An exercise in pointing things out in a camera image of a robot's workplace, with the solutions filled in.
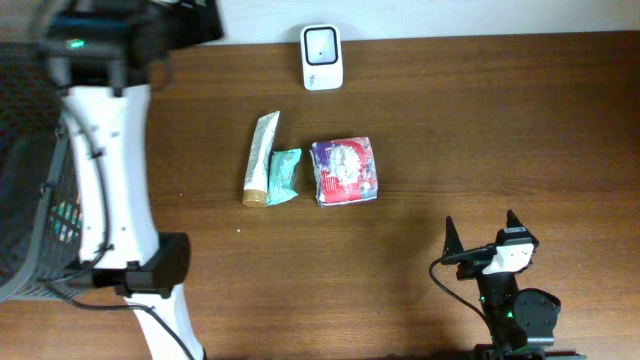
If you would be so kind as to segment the red purple tissue pack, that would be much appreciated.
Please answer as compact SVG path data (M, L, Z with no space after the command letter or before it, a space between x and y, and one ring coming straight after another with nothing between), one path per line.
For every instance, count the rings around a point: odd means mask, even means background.
M310 149L321 207L373 201L378 177L368 137L314 142Z

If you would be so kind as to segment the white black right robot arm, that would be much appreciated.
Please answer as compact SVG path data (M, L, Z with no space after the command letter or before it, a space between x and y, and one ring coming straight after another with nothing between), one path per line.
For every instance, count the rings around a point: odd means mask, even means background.
M556 296L537 288L521 289L516 276L532 265L538 239L513 211L490 244L464 249L453 220L446 219L438 264L455 265L456 278L474 280L481 306L472 307L487 325L491 342L474 347L474 359L544 359L554 344L553 330L561 310Z

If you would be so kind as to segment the white tube gold cap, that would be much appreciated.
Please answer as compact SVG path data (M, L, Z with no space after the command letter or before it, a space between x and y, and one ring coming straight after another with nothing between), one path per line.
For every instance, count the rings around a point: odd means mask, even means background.
M268 190L268 167L280 112L257 120L243 186L242 203L247 207L265 207Z

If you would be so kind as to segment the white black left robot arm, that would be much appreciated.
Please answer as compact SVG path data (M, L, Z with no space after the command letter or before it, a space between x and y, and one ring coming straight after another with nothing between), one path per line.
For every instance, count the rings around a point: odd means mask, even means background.
M150 65L222 38L215 0L69 2L37 43L63 105L74 152L82 230L77 257L41 285L66 303L71 288L111 288L133 312L156 359L202 359L184 281L191 247L159 232L147 182Z

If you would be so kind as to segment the teal wet wipes pack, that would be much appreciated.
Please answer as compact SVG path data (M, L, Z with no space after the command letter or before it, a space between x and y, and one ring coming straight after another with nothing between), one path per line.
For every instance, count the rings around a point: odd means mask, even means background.
M300 148L275 151L271 156L267 206L276 206L298 196L295 190L296 168L302 156Z

